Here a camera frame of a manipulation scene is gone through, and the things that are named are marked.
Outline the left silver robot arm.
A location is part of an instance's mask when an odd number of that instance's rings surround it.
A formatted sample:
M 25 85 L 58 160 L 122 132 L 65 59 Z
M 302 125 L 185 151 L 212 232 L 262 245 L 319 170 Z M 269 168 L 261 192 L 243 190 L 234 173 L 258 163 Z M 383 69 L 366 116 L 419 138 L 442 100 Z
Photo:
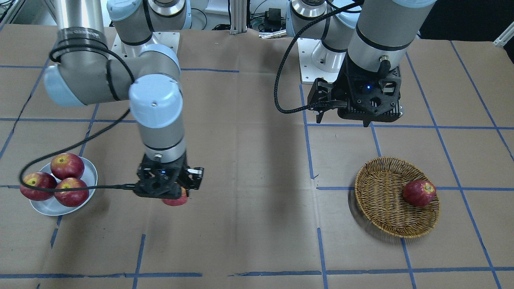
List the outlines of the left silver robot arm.
M 341 119 L 394 122 L 404 115 L 400 103 L 400 62 L 432 10 L 433 0 L 290 0 L 286 27 L 292 43 L 317 39 L 312 59 L 334 81 L 314 79 L 306 106 L 320 123 L 328 110 Z

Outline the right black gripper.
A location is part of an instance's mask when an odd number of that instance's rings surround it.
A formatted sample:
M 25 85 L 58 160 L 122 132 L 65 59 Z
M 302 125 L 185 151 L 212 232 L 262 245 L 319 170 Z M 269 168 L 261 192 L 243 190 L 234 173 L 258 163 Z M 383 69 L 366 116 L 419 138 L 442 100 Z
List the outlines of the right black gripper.
M 182 188 L 186 192 L 200 188 L 204 167 L 188 167 L 185 155 L 168 163 L 143 155 L 137 176 L 137 193 L 181 193 Z

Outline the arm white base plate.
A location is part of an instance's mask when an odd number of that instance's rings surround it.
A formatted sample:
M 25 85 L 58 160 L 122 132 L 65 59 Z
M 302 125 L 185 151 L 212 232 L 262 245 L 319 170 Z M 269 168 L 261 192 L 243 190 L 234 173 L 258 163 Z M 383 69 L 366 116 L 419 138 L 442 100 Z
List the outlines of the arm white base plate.
M 122 42 L 119 35 L 116 35 L 114 43 L 111 46 L 111 51 L 120 57 L 137 57 L 143 48 L 151 44 L 162 44 L 177 53 L 179 41 L 180 33 L 178 32 L 153 32 L 152 38 L 145 44 L 131 46 Z
M 300 38 L 297 44 L 302 84 L 313 84 L 318 77 L 336 81 L 346 52 L 330 51 L 318 39 Z

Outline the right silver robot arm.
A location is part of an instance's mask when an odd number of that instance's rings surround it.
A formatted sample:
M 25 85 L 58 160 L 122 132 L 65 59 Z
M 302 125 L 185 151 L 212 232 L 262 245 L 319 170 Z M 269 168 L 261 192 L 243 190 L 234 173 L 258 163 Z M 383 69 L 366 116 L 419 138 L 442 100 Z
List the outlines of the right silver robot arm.
M 98 0 L 57 0 L 57 46 L 49 53 L 54 65 L 44 75 L 47 93 L 63 107 L 128 101 L 129 108 L 119 119 L 85 141 L 132 114 L 145 147 L 138 182 L 111 188 L 132 190 L 141 197 L 178 199 L 183 192 L 198 189 L 204 175 L 202 167 L 187 163 L 181 63 L 214 64 L 216 56 L 236 60 L 237 44 L 226 32 L 186 33 L 185 43 L 177 49 L 160 42 L 158 33 L 171 35 L 175 28 L 166 24 L 156 29 L 156 19 L 168 15 L 154 11 L 152 5 L 178 6 L 176 16 L 185 19 L 187 0 L 109 0 L 110 19 L 126 50 L 120 55 L 108 47 L 100 5 Z

